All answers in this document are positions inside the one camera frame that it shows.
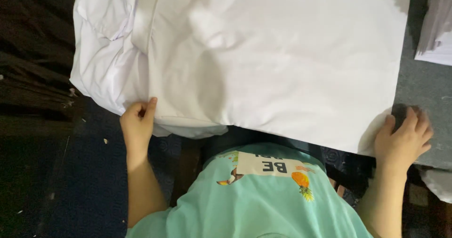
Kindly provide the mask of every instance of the left hand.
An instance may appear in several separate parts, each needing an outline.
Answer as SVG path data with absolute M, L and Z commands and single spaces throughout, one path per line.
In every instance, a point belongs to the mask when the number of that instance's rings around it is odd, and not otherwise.
M 147 102 L 135 102 L 119 118 L 127 153 L 143 153 L 147 156 L 149 140 L 154 129 L 157 98 Z

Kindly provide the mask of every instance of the white cloth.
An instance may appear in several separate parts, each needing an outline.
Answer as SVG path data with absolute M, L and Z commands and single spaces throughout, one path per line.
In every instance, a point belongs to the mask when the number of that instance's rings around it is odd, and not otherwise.
M 415 60 L 452 66 L 452 0 L 428 0 Z
M 115 113 L 156 96 L 164 126 L 371 154 L 391 111 L 409 0 L 82 1 L 71 81 Z

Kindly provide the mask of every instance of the pineapple print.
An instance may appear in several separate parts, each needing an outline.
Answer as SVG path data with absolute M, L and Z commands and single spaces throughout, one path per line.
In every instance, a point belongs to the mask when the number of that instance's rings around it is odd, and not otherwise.
M 300 193 L 306 199 L 306 201 L 314 200 L 312 192 L 309 189 L 309 178 L 307 175 L 301 172 L 293 172 L 292 179 L 300 186 Z

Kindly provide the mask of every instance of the gray table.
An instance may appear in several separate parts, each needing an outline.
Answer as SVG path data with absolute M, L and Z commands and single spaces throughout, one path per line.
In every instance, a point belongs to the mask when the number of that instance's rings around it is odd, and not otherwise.
M 452 67 L 415 61 L 427 0 L 410 0 L 395 103 L 419 105 L 432 121 L 432 149 L 417 163 L 452 170 Z

